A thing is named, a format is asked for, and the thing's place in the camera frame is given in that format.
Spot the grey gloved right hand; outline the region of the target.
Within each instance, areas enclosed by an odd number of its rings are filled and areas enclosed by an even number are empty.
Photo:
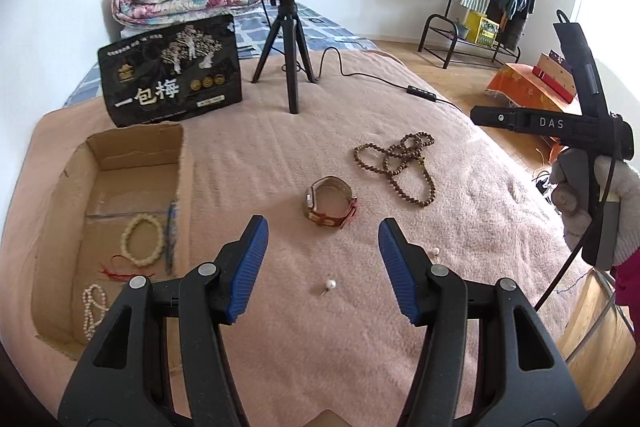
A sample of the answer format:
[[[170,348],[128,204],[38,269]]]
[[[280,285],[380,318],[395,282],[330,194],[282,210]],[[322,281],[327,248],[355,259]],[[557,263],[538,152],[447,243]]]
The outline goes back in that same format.
[[[626,161],[568,148],[552,165],[550,182],[565,243],[585,262],[609,270],[638,251],[639,173]]]

